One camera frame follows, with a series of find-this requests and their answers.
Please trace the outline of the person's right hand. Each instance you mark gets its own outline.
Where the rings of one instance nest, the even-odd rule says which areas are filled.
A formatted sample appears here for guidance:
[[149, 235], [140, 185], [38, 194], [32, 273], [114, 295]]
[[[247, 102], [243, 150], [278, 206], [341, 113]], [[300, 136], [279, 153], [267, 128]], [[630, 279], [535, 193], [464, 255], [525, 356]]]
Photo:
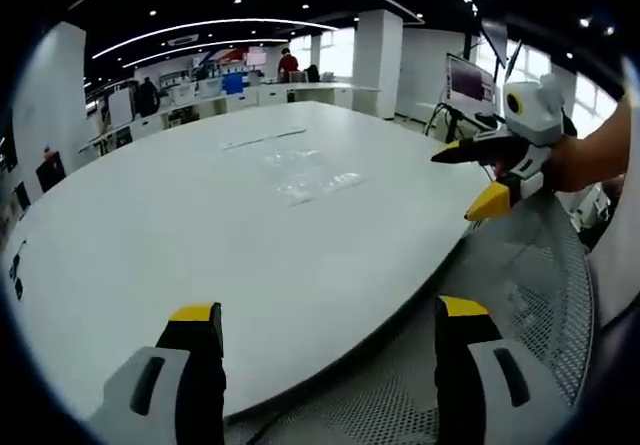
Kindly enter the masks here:
[[577, 192], [602, 180], [598, 151], [587, 139], [563, 136], [551, 149], [545, 184], [554, 191]]

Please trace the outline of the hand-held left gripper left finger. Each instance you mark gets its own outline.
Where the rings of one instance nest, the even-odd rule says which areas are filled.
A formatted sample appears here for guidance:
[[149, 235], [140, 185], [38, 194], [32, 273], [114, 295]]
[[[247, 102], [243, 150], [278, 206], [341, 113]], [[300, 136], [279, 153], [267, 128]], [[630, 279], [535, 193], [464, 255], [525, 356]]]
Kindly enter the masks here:
[[88, 419], [101, 444], [222, 444], [226, 374], [221, 305], [174, 312], [153, 346], [106, 382]]

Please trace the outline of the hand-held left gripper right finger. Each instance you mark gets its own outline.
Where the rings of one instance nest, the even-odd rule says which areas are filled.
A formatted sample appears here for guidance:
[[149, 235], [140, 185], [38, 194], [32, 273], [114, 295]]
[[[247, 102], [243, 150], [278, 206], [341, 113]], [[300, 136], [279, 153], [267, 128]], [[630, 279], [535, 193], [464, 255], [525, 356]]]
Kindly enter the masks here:
[[481, 304], [435, 300], [439, 444], [546, 444], [569, 417], [551, 371]]

